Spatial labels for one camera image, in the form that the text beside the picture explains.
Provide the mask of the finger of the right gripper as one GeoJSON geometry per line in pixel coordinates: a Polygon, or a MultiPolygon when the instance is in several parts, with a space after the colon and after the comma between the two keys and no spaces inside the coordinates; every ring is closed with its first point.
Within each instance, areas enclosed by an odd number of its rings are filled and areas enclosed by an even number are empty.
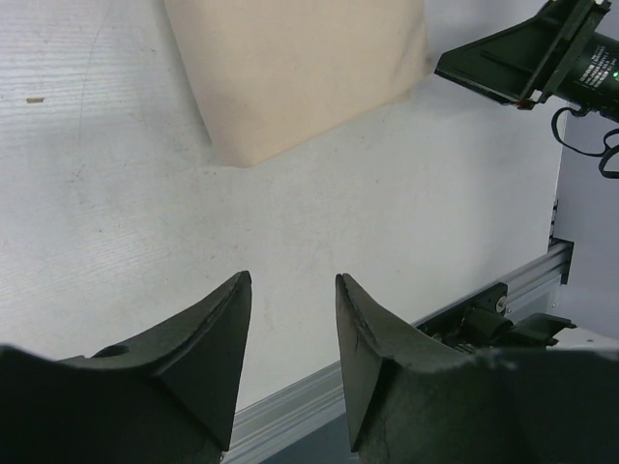
{"type": "Polygon", "coordinates": [[[443,53],[434,73],[500,104],[519,104],[541,90],[565,48],[570,13],[543,9],[533,17],[443,53]]]}

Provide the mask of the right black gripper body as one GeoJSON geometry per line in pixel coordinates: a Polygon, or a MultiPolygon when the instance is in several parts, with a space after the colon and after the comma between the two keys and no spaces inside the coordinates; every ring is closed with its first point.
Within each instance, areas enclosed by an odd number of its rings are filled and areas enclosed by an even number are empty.
{"type": "Polygon", "coordinates": [[[538,103],[557,97],[576,105],[578,115],[618,119],[618,41],[597,31],[611,8],[610,1],[547,1],[539,9],[542,25],[568,30],[550,46],[538,103]]]}

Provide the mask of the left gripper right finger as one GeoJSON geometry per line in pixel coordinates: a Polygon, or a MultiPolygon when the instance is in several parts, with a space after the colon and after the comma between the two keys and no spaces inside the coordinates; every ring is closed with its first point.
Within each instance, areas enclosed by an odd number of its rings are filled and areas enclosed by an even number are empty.
{"type": "Polygon", "coordinates": [[[614,463],[618,351],[463,353],[336,278],[350,447],[364,463],[614,463]]]}

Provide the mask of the beige cloth kit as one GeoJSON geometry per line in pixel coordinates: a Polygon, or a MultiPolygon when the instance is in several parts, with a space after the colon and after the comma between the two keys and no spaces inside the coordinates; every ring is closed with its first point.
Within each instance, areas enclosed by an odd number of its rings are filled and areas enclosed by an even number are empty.
{"type": "Polygon", "coordinates": [[[164,7],[220,165],[257,165],[403,101],[429,71],[421,1],[164,7]]]}

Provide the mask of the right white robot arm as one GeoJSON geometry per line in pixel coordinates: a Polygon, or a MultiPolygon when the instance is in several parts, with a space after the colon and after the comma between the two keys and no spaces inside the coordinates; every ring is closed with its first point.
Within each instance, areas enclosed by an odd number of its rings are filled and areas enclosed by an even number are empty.
{"type": "MultiPolygon", "coordinates": [[[[618,119],[618,42],[598,33],[608,1],[548,1],[531,18],[441,55],[435,74],[476,94],[519,110],[551,97],[567,102],[550,125],[565,141],[559,119],[598,113],[618,119]]],[[[573,327],[565,318],[536,313],[514,323],[507,316],[505,284],[458,304],[419,329],[463,353],[487,347],[540,347],[573,327]]]]}

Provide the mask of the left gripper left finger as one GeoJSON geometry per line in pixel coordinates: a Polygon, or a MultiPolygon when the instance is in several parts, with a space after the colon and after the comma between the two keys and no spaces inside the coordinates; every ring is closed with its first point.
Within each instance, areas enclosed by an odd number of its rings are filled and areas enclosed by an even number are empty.
{"type": "Polygon", "coordinates": [[[218,463],[251,320],[251,275],[92,357],[1,349],[5,463],[218,463]]]}

